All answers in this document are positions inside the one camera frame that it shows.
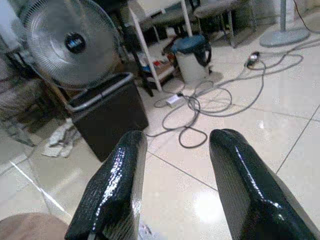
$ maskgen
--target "electric fan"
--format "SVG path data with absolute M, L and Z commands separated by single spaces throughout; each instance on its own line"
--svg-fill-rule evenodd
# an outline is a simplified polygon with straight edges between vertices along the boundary
M 120 61 L 118 32 L 92 0 L 31 0 L 20 19 L 29 64 L 61 88 L 94 88 Z

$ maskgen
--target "floor tile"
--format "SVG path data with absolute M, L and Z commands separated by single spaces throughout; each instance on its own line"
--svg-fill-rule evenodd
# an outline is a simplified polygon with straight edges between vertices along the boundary
M 17 164 L 17 166 L 23 169 L 23 172 L 33 178 L 33 172 L 30 165 L 24 161 Z M 12 167 L 0 175 L 0 204 L 10 199 L 16 194 L 16 192 L 21 191 L 30 182 L 17 168 Z
M 320 20 L 320 12 L 313 13 L 312 15 L 304 16 L 304 20 L 310 28 L 319 30 L 319 27 L 316 23 Z M 287 29 L 293 28 L 304 28 L 300 19 L 296 19 L 294 22 L 287 23 Z M 249 55 L 255 51 L 259 52 L 282 52 L 287 51 L 297 44 L 290 44 L 277 48 L 268 48 L 260 45 L 260 38 L 264 32 L 272 32 L 280 30 L 279 24 L 274 25 L 260 25 L 257 27 L 257 31 L 247 37 L 243 42 L 241 42 L 237 48 L 232 48 L 223 38 L 218 41 L 211 42 L 212 46 L 212 62 L 213 63 L 237 63 L 243 64 Z M 319 36 L 317 34 L 311 34 L 311 36 L 305 40 L 310 41 L 317 39 Z M 319 55 L 315 54 L 312 56 L 308 55 L 308 51 L 305 52 L 306 60 L 309 63 L 317 63 L 320 61 Z
M 252 107 L 310 119 L 320 103 L 319 75 L 318 67 L 304 63 L 277 74 L 266 75 L 262 93 Z M 257 96 L 261 86 L 261 77 L 257 77 L 232 82 L 224 87 L 231 92 L 234 104 L 247 106 Z M 217 98 L 225 99 L 227 94 L 223 92 Z
M 230 240 L 218 192 L 155 156 L 146 161 L 141 218 L 175 240 Z
M 75 145 L 68 158 L 41 155 L 45 144 L 46 141 L 40 144 L 29 162 L 39 187 L 52 203 L 50 210 L 60 218 L 65 218 L 66 212 L 69 218 L 63 220 L 67 222 L 71 220 L 87 183 L 101 163 L 83 139 Z
M 221 108 L 221 103 L 210 103 L 205 109 Z M 240 107 L 233 106 L 227 113 L 234 113 Z M 234 129 L 248 140 L 265 163 L 277 171 L 291 147 L 298 139 L 308 120 L 248 109 L 232 117 L 209 117 L 201 115 L 194 128 L 208 136 L 213 129 Z M 181 138 L 185 145 L 196 145 L 204 137 L 188 130 Z M 179 134 L 171 138 L 155 152 L 155 155 L 213 188 L 217 188 L 213 167 L 209 156 L 208 141 L 201 147 L 185 149 L 179 144 Z
M 320 108 L 316 111 L 315 115 L 313 116 L 313 120 L 320 121 Z
M 9 136 L 0 139 L 0 174 L 8 168 L 10 160 L 25 155 L 24 145 Z
M 55 118 L 52 118 L 36 132 L 31 133 L 30 139 L 35 145 L 37 145 L 41 141 L 49 138 L 59 126 L 58 121 Z
M 320 122 L 311 121 L 278 172 L 309 217 L 320 228 Z
M 24 213 L 49 213 L 41 192 L 32 184 L 0 203 L 0 220 Z
M 167 91 L 172 91 L 173 93 L 178 92 L 181 88 L 181 82 L 172 81 L 168 82 L 168 86 L 165 88 Z M 147 127 L 144 132 L 149 136 L 154 136 L 165 131 L 162 127 L 162 121 L 164 117 L 173 110 L 170 106 L 164 106 L 166 99 L 169 98 L 172 94 L 167 94 L 165 92 L 155 92 L 154 97 L 150 97 L 143 89 L 139 89 L 141 98 L 143 100 L 144 107 L 146 109 L 147 118 L 149 121 L 149 127 Z M 163 101 L 158 102 L 158 106 L 164 106 L 162 108 L 154 107 L 156 101 L 163 99 Z M 199 100 L 201 104 L 207 104 L 208 100 L 201 98 Z M 165 126 L 168 128 L 176 128 L 182 125 L 185 125 L 189 118 L 194 115 L 194 112 L 191 111 L 187 105 L 184 105 L 177 111 L 173 112 L 166 120 Z M 168 133 L 162 134 L 158 137 L 147 137 L 148 140 L 148 150 L 151 153 L 154 153 L 165 144 L 170 138 L 173 137 L 175 131 L 170 131 Z

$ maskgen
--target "fan hub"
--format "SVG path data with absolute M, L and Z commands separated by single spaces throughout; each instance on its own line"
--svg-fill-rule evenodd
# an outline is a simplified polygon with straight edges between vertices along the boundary
M 66 48 L 73 54 L 80 54 L 86 49 L 86 41 L 77 32 L 69 32 L 64 40 Z

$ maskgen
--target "white pole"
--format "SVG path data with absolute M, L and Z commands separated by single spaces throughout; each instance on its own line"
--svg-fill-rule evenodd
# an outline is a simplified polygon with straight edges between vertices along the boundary
M 189 37 L 192 37 L 193 35 L 192 35 L 191 24 L 188 16 L 186 0 L 181 0 L 181 6 L 182 6 L 185 25 L 186 25 L 186 31 L 188 32 Z
M 156 88 L 158 89 L 159 92 L 161 92 L 162 91 L 161 84 L 160 84 L 160 81 L 159 81 L 159 78 L 158 78 L 154 63 L 151 60 L 151 56 L 150 56 L 150 53 L 149 53 L 149 50 L 148 50 L 148 46 L 147 46 L 144 34 L 143 34 L 142 30 L 141 30 L 141 27 L 140 27 L 140 24 L 139 24 L 139 20 L 138 20 L 136 14 L 134 13 L 134 11 L 132 11 L 132 9 L 130 7 L 129 7 L 129 10 L 130 10 L 133 22 L 134 22 L 136 34 L 137 34 L 138 39 L 140 41 L 140 46 L 141 46 L 141 48 L 143 49 L 143 51 L 144 51 L 144 53 L 146 55 L 146 59 L 148 61 L 152 76 L 154 78 L 154 81 L 155 81 L 155 84 L 156 84 Z

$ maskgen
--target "black trash bin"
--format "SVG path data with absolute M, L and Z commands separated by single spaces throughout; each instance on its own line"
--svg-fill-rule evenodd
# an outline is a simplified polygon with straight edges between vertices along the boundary
M 74 125 L 101 162 L 126 132 L 149 125 L 132 78 L 131 73 L 113 75 L 68 103 Z

